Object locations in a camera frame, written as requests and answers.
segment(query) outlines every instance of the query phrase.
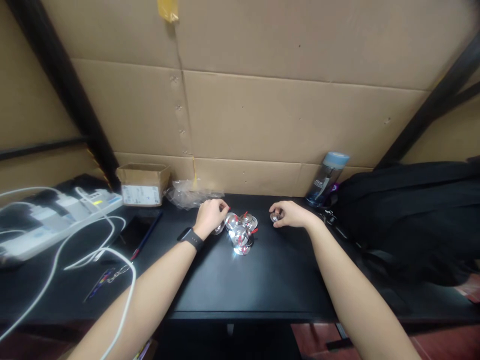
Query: label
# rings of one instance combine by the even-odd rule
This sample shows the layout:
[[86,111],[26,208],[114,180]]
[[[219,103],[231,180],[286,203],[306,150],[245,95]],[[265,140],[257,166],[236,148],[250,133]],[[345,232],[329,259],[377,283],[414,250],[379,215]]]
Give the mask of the label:
[[324,182],[323,181],[320,181],[318,179],[315,179],[315,181],[313,182],[317,187],[319,187],[320,189],[324,187]]
[[121,194],[124,204],[159,205],[159,189],[156,186],[122,185]]

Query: cardboard box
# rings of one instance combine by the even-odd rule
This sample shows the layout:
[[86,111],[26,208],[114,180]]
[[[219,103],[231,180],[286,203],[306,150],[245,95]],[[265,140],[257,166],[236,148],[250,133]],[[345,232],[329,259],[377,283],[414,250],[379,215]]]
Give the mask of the cardboard box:
[[157,207],[169,185],[170,166],[128,163],[116,170],[121,182],[123,203],[128,206]]

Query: red tile floor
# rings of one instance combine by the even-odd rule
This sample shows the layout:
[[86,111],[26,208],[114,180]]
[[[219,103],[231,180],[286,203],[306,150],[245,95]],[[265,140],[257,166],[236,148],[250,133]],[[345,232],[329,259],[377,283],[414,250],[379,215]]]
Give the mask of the red tile floor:
[[[472,275],[457,290],[474,303],[480,303],[480,275]],[[91,324],[72,324],[86,332]],[[327,351],[326,343],[340,340],[334,324],[293,324],[293,333],[300,352],[313,359],[358,360],[354,348]],[[423,360],[480,359],[480,325],[417,335],[411,341]],[[0,360],[56,360],[74,344],[45,339],[39,336],[14,333],[0,343]]]
[[[456,289],[470,301],[480,303],[480,275],[472,274],[466,283]],[[327,350],[326,343],[341,339],[335,324],[293,324],[291,327],[304,355],[317,360],[360,359],[353,348],[337,352]],[[423,360],[480,359],[480,325],[441,330],[410,339]]]

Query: wrist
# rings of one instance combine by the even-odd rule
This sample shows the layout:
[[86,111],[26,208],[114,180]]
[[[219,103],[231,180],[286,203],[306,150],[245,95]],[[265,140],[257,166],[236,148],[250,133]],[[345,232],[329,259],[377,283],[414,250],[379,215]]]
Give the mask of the wrist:
[[325,227],[324,222],[318,216],[316,216],[314,213],[310,213],[310,215],[311,216],[306,219],[303,226],[308,232]]
[[211,231],[208,231],[204,226],[195,224],[192,227],[193,232],[203,241],[210,235]]

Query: white charging cable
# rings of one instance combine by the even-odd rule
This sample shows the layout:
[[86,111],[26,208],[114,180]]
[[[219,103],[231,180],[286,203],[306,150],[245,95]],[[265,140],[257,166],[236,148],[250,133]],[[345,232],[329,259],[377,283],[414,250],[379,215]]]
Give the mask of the white charging cable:
[[21,189],[16,189],[16,190],[1,193],[0,198],[3,197],[3,196],[7,196],[7,195],[10,195],[10,194],[15,194],[15,193],[20,193],[20,192],[24,192],[24,191],[28,191],[28,190],[52,190],[52,191],[56,192],[58,195],[62,194],[62,192],[60,190],[57,190],[56,188],[53,188],[53,187],[33,186],[33,187],[24,187],[24,188],[21,188]]
[[[119,217],[119,216],[110,216],[111,218],[120,218],[123,222],[124,222],[124,226],[125,227],[125,224],[126,224],[126,221],[124,218],[122,217]],[[33,310],[33,308],[38,304],[38,302],[40,301],[40,299],[43,297],[43,295],[45,294],[45,292],[47,291],[48,287],[50,286],[51,282],[52,282],[52,279],[54,277],[54,274],[57,270],[57,266],[58,266],[58,262],[59,262],[59,257],[60,257],[60,253],[62,252],[62,249],[64,248],[65,244],[73,237],[73,235],[75,235],[76,233],[78,233],[80,230],[84,229],[85,227],[82,227],[81,229],[78,229],[77,231],[73,232],[72,234],[70,234],[70,236],[68,236],[60,245],[60,247],[58,248],[58,250],[56,251],[56,254],[55,254],[55,257],[53,259],[53,265],[51,267],[51,270],[50,270],[50,274],[48,276],[48,279],[46,280],[46,283],[45,285],[43,286],[43,288],[41,289],[40,293],[37,295],[37,297],[33,300],[33,302],[30,304],[30,306],[25,310],[25,312],[12,324],[12,326],[10,326],[10,328],[5,331],[5,333],[3,333],[2,336],[0,336],[0,342],[2,340],[4,340],[8,335],[10,335],[12,333],[12,331],[30,314],[30,312]],[[80,261],[84,261],[88,258],[91,258],[92,256],[94,257],[98,252],[100,251],[108,251],[114,255],[116,255],[117,257],[119,257],[122,261],[125,262],[126,265],[128,265],[132,271],[132,280],[131,280],[131,285],[130,285],[130,291],[128,293],[128,297],[127,297],[127,300],[126,300],[126,303],[125,303],[125,307],[123,309],[123,315],[121,317],[121,320],[120,320],[120,324],[118,326],[118,330],[117,330],[117,333],[115,335],[115,338],[113,339],[113,341],[111,342],[110,346],[108,347],[108,349],[105,351],[105,353],[103,354],[103,356],[101,357],[101,360],[104,360],[108,354],[110,353],[110,351],[112,350],[112,348],[115,346],[115,343],[117,342],[120,334],[122,333],[122,329],[124,327],[124,324],[125,324],[125,319],[127,317],[127,312],[128,312],[128,309],[130,307],[130,302],[131,302],[131,299],[132,299],[132,295],[133,295],[133,290],[134,290],[134,287],[135,287],[135,281],[137,279],[137,270],[135,269],[135,266],[132,264],[131,261],[129,261],[125,256],[123,256],[122,254],[120,254],[119,252],[109,248],[109,247],[100,247],[99,249],[95,250],[94,252],[91,252],[90,254],[88,254],[87,256],[85,256],[84,258],[82,258]]]
[[[37,187],[27,187],[27,188],[23,188],[23,189],[18,189],[18,190],[12,190],[12,191],[8,191],[8,192],[4,192],[2,194],[0,194],[0,197],[2,196],[5,196],[5,195],[8,195],[8,194],[14,194],[14,193],[18,193],[18,192],[21,192],[21,191],[26,191],[26,190],[36,190],[36,189],[49,189],[49,190],[53,190],[55,192],[57,192],[59,195],[62,194],[60,191],[58,191],[57,189],[54,189],[52,187],[43,187],[43,186],[37,186]],[[122,329],[124,327],[124,324],[125,324],[125,320],[127,318],[127,313],[128,313],[128,310],[129,310],[129,307],[130,307],[130,302],[132,300],[132,295],[133,295],[133,292],[134,292],[134,287],[135,287],[135,281],[137,279],[137,270],[135,269],[135,266],[132,264],[131,261],[129,261],[125,256],[123,256],[122,254],[120,254],[119,252],[109,248],[109,247],[104,247],[106,243],[108,243],[108,241],[110,240],[110,238],[113,236],[114,232],[115,232],[115,225],[114,223],[109,219],[109,217],[103,212],[103,210],[98,207],[96,204],[94,204],[89,198],[87,198],[81,191],[83,191],[80,187],[76,187],[75,188],[75,191],[83,198],[85,199],[86,201],[90,202],[92,205],[94,205],[96,208],[98,208],[99,212],[103,215],[103,217],[101,219],[98,219],[98,220],[103,220],[105,219],[110,225],[111,225],[111,232],[110,234],[108,235],[108,237],[106,238],[106,240],[102,243],[102,245],[100,246],[100,248],[98,248],[97,250],[95,250],[94,252],[91,252],[90,254],[88,254],[87,256],[85,256],[84,258],[80,259],[79,261],[77,261],[76,263],[72,264],[72,265],[69,265],[67,267],[65,267],[63,270],[70,270],[70,269],[76,269],[76,268],[81,268],[85,265],[87,265],[90,261],[92,261],[92,259],[98,254],[98,253],[103,253],[105,251],[107,252],[110,252],[114,255],[116,255],[117,257],[119,257],[122,261],[125,262],[126,265],[128,265],[132,271],[132,280],[131,280],[131,285],[130,285],[130,290],[128,292],[128,297],[127,297],[127,300],[126,300],[126,303],[125,303],[125,307],[123,309],[123,314],[122,314],[122,317],[121,317],[121,320],[120,320],[120,324],[118,326],[118,330],[115,334],[115,337],[113,338],[112,342],[110,343],[110,346],[107,348],[107,350],[105,351],[105,353],[103,354],[103,356],[100,358],[100,360],[105,360],[105,358],[109,355],[110,351],[113,349],[113,347],[115,346],[117,340],[119,339],[120,337],[120,334],[122,333]],[[125,228],[125,225],[127,224],[127,222],[125,221],[125,219],[123,218],[120,218],[123,220],[123,228]],[[78,231],[80,231],[82,228],[78,229],[77,231],[73,232],[72,234],[70,234],[60,245],[60,247],[58,248],[56,254],[55,254],[55,258],[53,259],[53,265],[52,265],[52,268],[51,268],[51,271],[50,271],[50,275],[48,276],[48,279],[45,283],[45,285],[43,286],[43,288],[41,289],[40,293],[37,295],[37,297],[33,300],[33,302],[30,304],[30,306],[27,308],[27,310],[13,323],[12,326],[10,326],[10,328],[5,331],[5,333],[0,336],[0,342],[5,339],[21,322],[23,319],[25,319],[28,314],[32,311],[32,309],[38,304],[38,302],[40,301],[40,299],[43,297],[43,295],[45,294],[45,292],[47,291],[48,287],[50,286],[51,282],[52,282],[52,279],[54,277],[54,274],[55,274],[55,271],[57,270],[57,265],[58,265],[58,261],[59,261],[59,257],[60,257],[60,253],[62,251],[62,249],[64,248],[65,244],[72,238],[73,235],[75,235]]]
[[[76,187],[75,188],[75,191],[78,195],[80,195],[82,197],[82,199],[84,199],[85,201],[89,202],[90,204],[92,204],[94,207],[96,207],[98,209],[98,212],[100,214],[102,214],[103,218],[105,220],[108,221],[108,223],[111,225],[111,232],[110,232],[110,235],[108,235],[108,237],[105,239],[105,241],[100,245],[100,248],[103,248],[109,241],[110,239],[112,238],[112,236],[114,235],[114,232],[115,232],[115,225],[114,223],[107,217],[107,215],[105,214],[105,212],[97,205],[95,204],[92,200],[90,200],[88,197],[87,197],[87,194],[85,194],[84,190],[81,188],[81,187]],[[81,259],[73,264],[71,264],[70,266],[66,267],[65,270],[72,270],[72,269],[78,269],[78,268],[81,268],[81,267],[84,267],[85,265],[89,264],[94,258],[95,258],[95,255],[92,255],[90,258],[88,259]]]
[[2,234],[8,234],[8,233],[22,233],[26,234],[27,232],[25,230],[7,230],[7,231],[0,231],[0,235]]

